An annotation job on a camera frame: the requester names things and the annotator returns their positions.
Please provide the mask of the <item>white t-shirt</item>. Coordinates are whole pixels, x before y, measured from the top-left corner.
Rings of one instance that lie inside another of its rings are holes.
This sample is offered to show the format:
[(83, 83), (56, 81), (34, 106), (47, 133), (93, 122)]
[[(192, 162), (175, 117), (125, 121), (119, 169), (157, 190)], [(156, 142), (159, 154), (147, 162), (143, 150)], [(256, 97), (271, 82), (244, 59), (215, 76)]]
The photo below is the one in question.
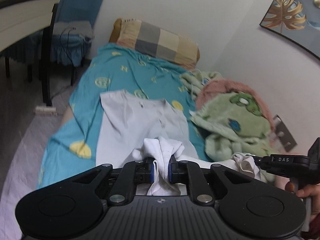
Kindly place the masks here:
[(138, 194), (179, 196), (182, 190), (168, 176), (172, 155), (193, 161), (201, 168), (211, 162), (199, 159), (189, 140), (189, 128), (183, 112), (164, 99), (138, 98), (126, 90), (100, 94), (103, 118), (97, 143), (95, 164), (121, 168), (126, 163), (152, 157), (154, 182), (143, 184)]

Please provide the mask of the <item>teal patterned bed sheet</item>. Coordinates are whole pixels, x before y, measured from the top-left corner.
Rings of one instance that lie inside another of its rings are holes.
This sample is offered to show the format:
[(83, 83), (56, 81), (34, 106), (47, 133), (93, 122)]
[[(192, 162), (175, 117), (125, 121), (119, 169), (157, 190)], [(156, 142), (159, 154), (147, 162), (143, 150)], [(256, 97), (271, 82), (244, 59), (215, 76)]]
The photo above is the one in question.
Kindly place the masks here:
[(185, 69), (113, 43), (101, 47), (69, 99), (73, 116), (48, 141), (40, 188), (101, 164), (121, 168), (146, 138), (180, 141), (184, 154), (208, 161), (191, 122), (195, 101)]

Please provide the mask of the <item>green and pink blanket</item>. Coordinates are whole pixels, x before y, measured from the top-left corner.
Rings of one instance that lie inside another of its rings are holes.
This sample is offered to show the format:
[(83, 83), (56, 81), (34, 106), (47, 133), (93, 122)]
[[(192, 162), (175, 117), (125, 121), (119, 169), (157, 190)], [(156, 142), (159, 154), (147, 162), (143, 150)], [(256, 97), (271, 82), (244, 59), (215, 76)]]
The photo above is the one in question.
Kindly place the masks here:
[(225, 161), (235, 153), (259, 157), (277, 153), (270, 140), (272, 115), (251, 87), (218, 72), (188, 72), (180, 80), (195, 101), (191, 122), (204, 137), (207, 157)]

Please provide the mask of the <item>plaid pillow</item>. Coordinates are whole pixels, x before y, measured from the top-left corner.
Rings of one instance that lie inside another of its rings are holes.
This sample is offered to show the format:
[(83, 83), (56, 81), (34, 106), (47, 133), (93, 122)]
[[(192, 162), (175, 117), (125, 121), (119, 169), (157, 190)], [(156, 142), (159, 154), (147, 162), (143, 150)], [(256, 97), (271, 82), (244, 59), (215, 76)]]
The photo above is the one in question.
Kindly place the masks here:
[(117, 19), (109, 42), (187, 70), (195, 69), (200, 59), (200, 50), (194, 41), (134, 18)]

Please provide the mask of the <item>grey folded cloth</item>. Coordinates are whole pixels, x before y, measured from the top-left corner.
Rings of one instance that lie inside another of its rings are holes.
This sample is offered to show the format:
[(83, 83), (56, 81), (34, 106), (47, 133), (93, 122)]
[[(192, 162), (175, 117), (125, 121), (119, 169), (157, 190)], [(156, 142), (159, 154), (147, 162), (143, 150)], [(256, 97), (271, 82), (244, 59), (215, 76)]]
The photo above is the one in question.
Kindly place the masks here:
[(94, 38), (93, 29), (89, 21), (56, 22), (53, 34), (79, 35), (80, 37), (92, 40)]

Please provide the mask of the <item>blue covered chair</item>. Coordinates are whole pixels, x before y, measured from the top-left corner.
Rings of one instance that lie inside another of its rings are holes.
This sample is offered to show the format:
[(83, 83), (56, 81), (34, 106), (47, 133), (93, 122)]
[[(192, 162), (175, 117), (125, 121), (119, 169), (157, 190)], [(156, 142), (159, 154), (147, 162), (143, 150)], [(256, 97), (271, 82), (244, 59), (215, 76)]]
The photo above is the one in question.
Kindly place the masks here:
[(56, 12), (50, 59), (64, 66), (81, 65), (92, 41), (103, 0), (61, 0)]

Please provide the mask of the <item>grey wall outlet panel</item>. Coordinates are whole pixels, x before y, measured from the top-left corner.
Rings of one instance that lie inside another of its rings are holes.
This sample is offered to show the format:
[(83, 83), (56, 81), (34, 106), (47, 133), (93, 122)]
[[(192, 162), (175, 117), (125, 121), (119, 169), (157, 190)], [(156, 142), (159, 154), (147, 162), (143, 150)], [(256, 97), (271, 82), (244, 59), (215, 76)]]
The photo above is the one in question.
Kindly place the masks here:
[(273, 123), (274, 133), (272, 134), (272, 140), (274, 142), (274, 148), (278, 151), (290, 152), (297, 146), (293, 135), (279, 115), (273, 117)]

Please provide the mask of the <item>leaf wall painting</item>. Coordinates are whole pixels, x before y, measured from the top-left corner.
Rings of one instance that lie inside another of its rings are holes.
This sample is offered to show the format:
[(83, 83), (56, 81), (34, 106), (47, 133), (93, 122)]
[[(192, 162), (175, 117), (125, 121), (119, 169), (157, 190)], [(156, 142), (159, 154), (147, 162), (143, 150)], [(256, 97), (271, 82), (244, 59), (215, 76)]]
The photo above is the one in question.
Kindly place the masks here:
[(260, 26), (319, 59), (319, 0), (273, 0)]

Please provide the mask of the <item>white desk with black frame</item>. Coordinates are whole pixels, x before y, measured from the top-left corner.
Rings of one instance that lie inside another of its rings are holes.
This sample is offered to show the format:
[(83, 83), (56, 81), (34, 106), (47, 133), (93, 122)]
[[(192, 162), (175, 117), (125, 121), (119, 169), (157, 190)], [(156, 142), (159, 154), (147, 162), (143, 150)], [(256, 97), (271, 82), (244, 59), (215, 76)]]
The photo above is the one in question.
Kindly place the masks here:
[(41, 87), (43, 102), (51, 107), (49, 63), (55, 16), (60, 0), (1, 0), (1, 51), (42, 30)]

